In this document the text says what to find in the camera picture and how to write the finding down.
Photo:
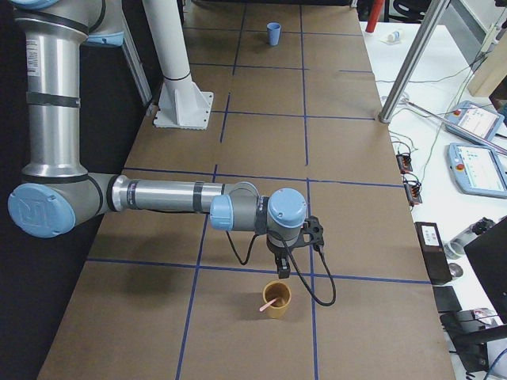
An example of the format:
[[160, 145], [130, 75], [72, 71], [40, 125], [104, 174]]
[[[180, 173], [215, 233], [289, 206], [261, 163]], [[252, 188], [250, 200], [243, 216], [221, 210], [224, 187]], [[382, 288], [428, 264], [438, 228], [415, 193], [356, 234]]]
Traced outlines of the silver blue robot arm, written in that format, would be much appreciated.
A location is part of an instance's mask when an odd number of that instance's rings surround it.
[[24, 232], [53, 238], [91, 218], [127, 209], [206, 214], [226, 232], [265, 236], [277, 274], [296, 265], [310, 221], [300, 192], [282, 188], [262, 196], [248, 182], [214, 184], [130, 179], [91, 173], [80, 162], [80, 55], [83, 44], [120, 46], [125, 21], [119, 1], [15, 1], [26, 37], [31, 159], [8, 199]]

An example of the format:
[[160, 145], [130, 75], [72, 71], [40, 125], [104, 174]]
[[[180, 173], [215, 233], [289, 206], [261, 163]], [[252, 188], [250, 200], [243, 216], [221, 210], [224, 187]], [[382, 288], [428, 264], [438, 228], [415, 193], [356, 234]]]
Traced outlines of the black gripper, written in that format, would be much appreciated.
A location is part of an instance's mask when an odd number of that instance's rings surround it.
[[270, 252], [274, 255], [278, 278], [287, 279], [291, 273], [288, 254], [290, 249], [286, 247], [283, 242], [273, 240], [270, 236], [266, 238], [266, 244]]

